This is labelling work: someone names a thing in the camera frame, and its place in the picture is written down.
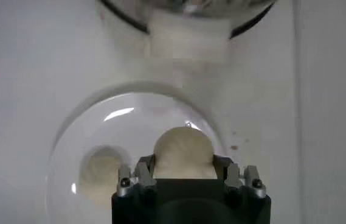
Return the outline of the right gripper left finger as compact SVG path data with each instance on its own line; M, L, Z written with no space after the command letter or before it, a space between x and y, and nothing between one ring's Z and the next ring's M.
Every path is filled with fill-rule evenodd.
M129 197L134 194L135 188L140 193L156 190L157 181L153 178L156 158L154 155L141 157L133 173L127 165L121 165L118 171L116 194L118 197Z

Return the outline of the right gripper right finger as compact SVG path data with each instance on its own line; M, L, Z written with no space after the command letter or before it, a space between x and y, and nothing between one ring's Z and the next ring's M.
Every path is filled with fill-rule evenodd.
M240 173L238 163L225 156L214 155L212 161L218 180L222 180L227 189L247 190L254 198L266 197L266 186L263 184L257 166L249 165Z

